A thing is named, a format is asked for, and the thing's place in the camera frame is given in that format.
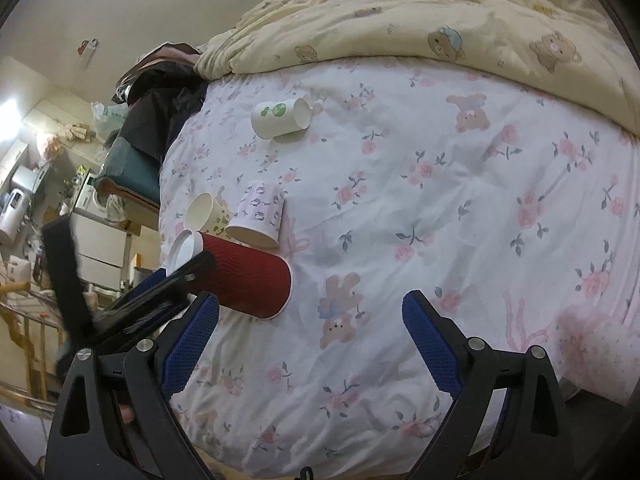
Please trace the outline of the cream patterned paper cup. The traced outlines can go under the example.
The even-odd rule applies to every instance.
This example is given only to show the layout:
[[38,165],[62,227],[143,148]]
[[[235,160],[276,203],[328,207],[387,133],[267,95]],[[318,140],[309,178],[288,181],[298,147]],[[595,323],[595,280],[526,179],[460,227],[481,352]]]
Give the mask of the cream patterned paper cup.
[[230,240],[226,227],[231,220],[229,209],[210,193],[198,194],[186,211],[184,227],[192,231]]

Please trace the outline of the pink patterned white paper cup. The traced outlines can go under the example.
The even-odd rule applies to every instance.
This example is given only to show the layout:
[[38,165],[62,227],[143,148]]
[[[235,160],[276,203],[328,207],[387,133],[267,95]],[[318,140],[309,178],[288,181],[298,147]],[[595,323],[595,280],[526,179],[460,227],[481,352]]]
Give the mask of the pink patterned white paper cup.
[[284,194],[279,185],[250,181],[226,232],[248,246],[278,248],[283,206]]

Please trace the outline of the dark red ribbed paper cup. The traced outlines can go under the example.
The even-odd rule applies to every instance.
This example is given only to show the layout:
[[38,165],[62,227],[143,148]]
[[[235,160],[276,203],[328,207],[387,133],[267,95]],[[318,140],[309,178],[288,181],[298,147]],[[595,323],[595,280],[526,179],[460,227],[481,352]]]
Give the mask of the dark red ribbed paper cup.
[[288,304],[292,271],[278,255],[186,229],[171,245],[167,273],[192,274],[192,295],[210,292],[229,309],[266,320]]

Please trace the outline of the dark clothes pile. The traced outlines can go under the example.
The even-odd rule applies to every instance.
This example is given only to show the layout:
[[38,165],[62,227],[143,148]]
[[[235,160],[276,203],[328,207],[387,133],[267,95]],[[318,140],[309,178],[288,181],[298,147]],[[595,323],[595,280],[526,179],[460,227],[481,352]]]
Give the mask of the dark clothes pile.
[[119,135],[139,152],[162,162],[184,123],[200,111],[208,81],[195,71],[200,52],[165,42],[124,73],[115,99],[128,114]]

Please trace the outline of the white plastic bag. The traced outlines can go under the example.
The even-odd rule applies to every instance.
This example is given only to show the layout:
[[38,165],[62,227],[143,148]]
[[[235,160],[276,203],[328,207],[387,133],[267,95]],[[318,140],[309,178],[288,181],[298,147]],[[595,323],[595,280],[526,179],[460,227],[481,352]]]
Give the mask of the white plastic bag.
[[91,103],[93,130],[99,136],[108,136],[112,131],[122,128],[129,108],[126,103],[105,105],[101,102]]

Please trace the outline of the teal bed headboard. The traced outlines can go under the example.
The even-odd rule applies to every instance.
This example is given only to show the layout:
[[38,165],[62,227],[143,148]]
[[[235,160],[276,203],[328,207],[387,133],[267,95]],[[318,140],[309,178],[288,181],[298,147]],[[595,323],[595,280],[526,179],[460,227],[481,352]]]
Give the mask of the teal bed headboard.
[[94,188],[107,195],[160,208],[160,164],[118,136],[94,180]]

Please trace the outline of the white washing machine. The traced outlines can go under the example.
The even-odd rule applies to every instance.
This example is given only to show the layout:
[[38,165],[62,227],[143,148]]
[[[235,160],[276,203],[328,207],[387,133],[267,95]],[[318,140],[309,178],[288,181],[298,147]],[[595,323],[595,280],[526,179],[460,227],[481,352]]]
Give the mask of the white washing machine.
[[96,175],[92,171],[88,171],[75,193],[72,211],[94,221],[106,223],[106,206],[99,200],[94,180],[96,180]]

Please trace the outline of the floral white bed sheet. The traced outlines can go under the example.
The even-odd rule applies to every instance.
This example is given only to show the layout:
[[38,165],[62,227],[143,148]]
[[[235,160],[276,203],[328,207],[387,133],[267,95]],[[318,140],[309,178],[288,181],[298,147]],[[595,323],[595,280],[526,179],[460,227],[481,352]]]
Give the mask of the floral white bed sheet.
[[[262,140],[261,102],[309,127]],[[160,172],[169,247],[198,194],[280,186],[293,272],[271,321],[222,312],[172,400],[192,442],[254,478],[400,474],[450,405],[401,301],[419,289],[491,347],[625,403],[639,377],[639,143],[579,106],[444,63],[390,58],[229,77]]]

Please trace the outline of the white cup green dots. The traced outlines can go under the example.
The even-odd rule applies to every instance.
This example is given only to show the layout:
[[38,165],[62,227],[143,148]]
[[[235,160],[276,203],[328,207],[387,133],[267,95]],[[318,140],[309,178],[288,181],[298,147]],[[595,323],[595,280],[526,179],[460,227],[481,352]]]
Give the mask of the white cup green dots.
[[261,102],[250,114],[254,133],[262,140],[306,130],[311,122],[312,110],[302,98]]

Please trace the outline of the white kitchen cabinet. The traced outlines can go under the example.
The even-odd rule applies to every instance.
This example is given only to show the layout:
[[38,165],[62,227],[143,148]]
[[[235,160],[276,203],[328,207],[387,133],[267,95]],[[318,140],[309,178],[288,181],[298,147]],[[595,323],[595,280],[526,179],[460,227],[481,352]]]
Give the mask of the white kitchen cabinet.
[[72,214],[70,221],[80,278],[106,289],[119,290],[127,234],[81,214]]

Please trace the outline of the cream bear print duvet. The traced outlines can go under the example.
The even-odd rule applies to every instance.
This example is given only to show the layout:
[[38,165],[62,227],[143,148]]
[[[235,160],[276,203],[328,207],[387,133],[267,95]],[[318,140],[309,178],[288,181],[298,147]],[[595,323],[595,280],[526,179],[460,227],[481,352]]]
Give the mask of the cream bear print duvet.
[[511,79],[639,130],[639,69],[601,0],[262,0],[206,44],[205,79],[420,56]]

